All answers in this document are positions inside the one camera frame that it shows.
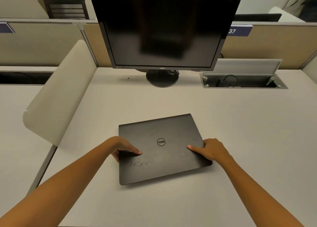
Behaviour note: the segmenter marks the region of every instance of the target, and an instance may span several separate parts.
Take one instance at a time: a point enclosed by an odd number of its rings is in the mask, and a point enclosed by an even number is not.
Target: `finger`
[[[203,152],[204,152],[204,148],[197,148],[197,147],[192,146],[192,145],[187,145],[187,148],[196,152],[196,153],[200,153],[200,154],[203,154]]]
[[[128,146],[129,150],[132,151],[133,153],[136,153],[136,154],[142,154],[141,151],[139,151],[136,147],[134,147],[133,145],[129,145]]]
[[[118,155],[118,152],[113,152],[112,153],[112,156],[115,158],[115,160],[119,163],[119,155]]]

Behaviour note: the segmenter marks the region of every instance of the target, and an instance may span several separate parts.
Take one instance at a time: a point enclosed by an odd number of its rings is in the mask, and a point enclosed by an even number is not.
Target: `person's left arm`
[[[118,136],[96,148],[53,175],[0,218],[0,226],[58,226],[81,196],[105,159],[118,150],[141,152]]]

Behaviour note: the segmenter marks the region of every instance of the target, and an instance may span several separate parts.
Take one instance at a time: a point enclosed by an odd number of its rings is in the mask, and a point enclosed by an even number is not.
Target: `hand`
[[[109,143],[112,156],[116,159],[118,163],[119,163],[119,155],[118,155],[119,150],[130,150],[133,153],[142,154],[141,151],[139,151],[136,147],[131,145],[126,139],[121,138],[119,136],[111,137],[107,139],[105,142]]]
[[[204,140],[205,147],[197,148],[195,146],[188,145],[187,148],[200,153],[208,160],[225,161],[228,157],[231,157],[228,150],[224,145],[217,139],[206,139]]]

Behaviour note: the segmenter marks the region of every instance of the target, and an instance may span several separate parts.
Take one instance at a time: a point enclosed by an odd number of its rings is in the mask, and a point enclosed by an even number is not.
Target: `black monitor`
[[[92,0],[116,69],[149,69],[169,86],[177,70],[212,71],[240,0]]]
[[[281,13],[251,13],[251,14],[236,14],[233,21],[242,22],[278,22],[281,18]]]

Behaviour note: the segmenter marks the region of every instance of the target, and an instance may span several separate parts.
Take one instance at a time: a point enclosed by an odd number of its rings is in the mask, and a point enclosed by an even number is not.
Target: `person's right arm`
[[[216,161],[227,173],[257,227],[303,227],[303,225],[252,179],[217,139],[204,140],[205,147],[188,149]]]

